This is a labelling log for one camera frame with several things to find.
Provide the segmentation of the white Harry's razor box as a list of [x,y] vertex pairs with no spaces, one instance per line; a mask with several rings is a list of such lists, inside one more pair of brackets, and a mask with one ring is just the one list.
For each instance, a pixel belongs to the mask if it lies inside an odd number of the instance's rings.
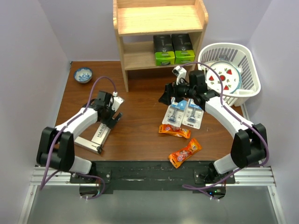
[[106,139],[110,134],[111,129],[107,127],[105,124],[100,123],[96,133],[94,134],[91,142],[96,143],[100,146],[103,146]]

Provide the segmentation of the black green razor box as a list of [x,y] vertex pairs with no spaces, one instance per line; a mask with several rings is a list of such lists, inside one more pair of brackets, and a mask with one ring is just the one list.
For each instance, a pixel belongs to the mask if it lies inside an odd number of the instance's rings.
[[174,65],[175,52],[171,35],[154,35],[153,43],[156,66]]
[[188,33],[172,34],[171,39],[175,53],[175,64],[185,64],[195,59],[195,53]]

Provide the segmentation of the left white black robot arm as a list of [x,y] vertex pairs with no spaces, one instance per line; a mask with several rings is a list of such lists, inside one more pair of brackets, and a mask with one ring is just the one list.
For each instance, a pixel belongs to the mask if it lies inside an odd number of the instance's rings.
[[121,112],[115,116],[122,103],[124,99],[118,97],[116,92],[99,91],[97,97],[84,104],[72,118],[56,127],[44,128],[36,156],[37,164],[78,173],[86,183],[94,182],[98,174],[96,165],[75,155],[75,139],[97,122],[106,128],[114,128],[122,116]]

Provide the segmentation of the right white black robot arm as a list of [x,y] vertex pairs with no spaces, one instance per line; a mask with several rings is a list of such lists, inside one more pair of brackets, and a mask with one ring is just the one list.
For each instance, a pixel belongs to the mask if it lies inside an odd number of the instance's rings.
[[233,137],[230,153],[209,165],[207,182],[219,183],[229,171],[268,160],[267,134],[262,124],[253,124],[229,107],[217,91],[207,87],[203,71],[187,73],[184,68],[177,66],[172,72],[177,79],[166,84],[158,100],[168,106],[163,120],[168,125],[167,129],[179,129],[180,125],[198,127],[201,112],[207,112]]

